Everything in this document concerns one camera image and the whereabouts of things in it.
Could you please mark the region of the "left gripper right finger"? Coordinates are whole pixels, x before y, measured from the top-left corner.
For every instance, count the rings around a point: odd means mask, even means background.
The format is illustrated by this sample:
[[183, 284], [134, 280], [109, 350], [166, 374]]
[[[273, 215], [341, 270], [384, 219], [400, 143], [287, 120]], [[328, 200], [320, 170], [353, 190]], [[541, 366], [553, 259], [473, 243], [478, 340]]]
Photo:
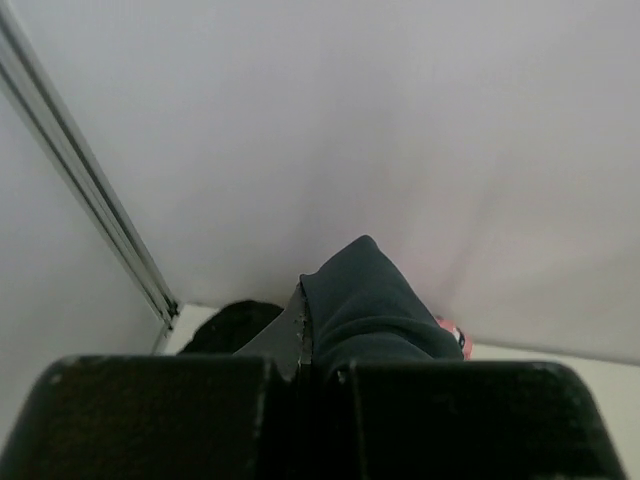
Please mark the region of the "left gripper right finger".
[[332, 479], [622, 479], [590, 390], [547, 361], [354, 363], [326, 391]]

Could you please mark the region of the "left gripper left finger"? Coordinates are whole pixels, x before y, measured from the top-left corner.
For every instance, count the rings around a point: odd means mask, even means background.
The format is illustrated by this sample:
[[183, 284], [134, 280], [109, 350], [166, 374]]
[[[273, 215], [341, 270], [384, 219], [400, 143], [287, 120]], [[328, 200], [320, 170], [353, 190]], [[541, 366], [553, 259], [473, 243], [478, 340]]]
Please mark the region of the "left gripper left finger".
[[293, 479], [309, 453], [311, 325], [296, 290], [234, 354], [68, 356], [35, 382], [5, 479]]

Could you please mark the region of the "dark teal shorts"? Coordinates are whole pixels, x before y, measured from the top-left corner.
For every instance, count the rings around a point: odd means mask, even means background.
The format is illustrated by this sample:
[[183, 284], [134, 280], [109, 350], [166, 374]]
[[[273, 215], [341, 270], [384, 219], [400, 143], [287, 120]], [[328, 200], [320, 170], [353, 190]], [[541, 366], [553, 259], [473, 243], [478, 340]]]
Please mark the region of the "dark teal shorts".
[[300, 277], [313, 330], [312, 360], [325, 378], [351, 363], [461, 361], [442, 328], [368, 235]]

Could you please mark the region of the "pink patterned shorts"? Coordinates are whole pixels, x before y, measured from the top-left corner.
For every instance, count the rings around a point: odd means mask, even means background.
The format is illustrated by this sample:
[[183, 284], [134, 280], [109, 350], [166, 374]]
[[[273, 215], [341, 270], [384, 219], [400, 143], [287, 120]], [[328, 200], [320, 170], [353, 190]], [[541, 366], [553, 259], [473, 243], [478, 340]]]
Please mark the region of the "pink patterned shorts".
[[460, 329], [453, 321], [442, 316], [435, 317], [436, 322], [441, 328], [448, 331], [456, 340], [465, 360], [470, 360], [473, 350], [472, 339]]

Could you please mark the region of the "black shorts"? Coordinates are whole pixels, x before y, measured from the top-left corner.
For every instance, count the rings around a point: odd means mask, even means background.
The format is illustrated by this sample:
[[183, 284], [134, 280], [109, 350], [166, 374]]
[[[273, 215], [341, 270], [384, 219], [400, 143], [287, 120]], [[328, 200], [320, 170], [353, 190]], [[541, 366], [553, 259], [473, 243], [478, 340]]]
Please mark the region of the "black shorts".
[[277, 304], [256, 300], [228, 304], [210, 316], [178, 354], [233, 354], [283, 311], [284, 308]]

